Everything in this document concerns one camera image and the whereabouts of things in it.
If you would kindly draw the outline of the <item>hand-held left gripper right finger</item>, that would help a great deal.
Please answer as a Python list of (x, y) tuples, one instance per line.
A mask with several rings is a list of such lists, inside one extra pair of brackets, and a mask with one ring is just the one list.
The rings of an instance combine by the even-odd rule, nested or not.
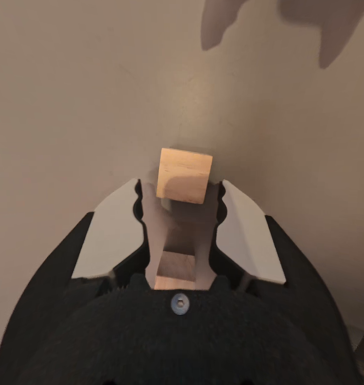
[(284, 285), (286, 277), (264, 211), (228, 180), (218, 190), (217, 223), (209, 251), (209, 265), (231, 286), (245, 276)]

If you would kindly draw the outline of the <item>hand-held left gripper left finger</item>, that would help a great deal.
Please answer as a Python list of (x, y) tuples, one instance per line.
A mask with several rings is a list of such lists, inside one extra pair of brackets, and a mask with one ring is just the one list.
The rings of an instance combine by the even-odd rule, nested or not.
[(147, 241), (140, 179), (131, 179), (95, 208), (72, 279), (107, 276)]

